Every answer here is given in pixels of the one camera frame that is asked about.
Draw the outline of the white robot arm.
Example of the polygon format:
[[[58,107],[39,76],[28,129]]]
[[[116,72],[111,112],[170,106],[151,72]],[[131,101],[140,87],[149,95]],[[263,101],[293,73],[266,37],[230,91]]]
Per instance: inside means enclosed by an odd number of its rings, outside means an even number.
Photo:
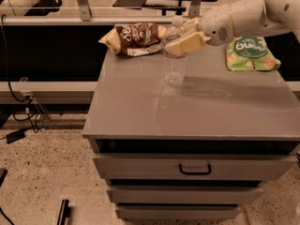
[[[240,0],[213,7],[184,23],[182,36],[167,43],[172,54],[203,45],[223,45],[241,36],[271,37],[292,32],[300,40],[300,0]]]

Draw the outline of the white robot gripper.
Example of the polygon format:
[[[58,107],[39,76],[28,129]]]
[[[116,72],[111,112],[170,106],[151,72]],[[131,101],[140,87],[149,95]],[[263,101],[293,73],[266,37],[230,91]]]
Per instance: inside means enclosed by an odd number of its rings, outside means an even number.
[[[212,46],[229,43],[233,39],[233,27],[230,17],[230,6],[213,7],[202,16],[193,18],[183,24],[186,31],[197,31],[184,34],[168,42],[165,50],[171,54],[191,53],[201,49],[207,42]]]

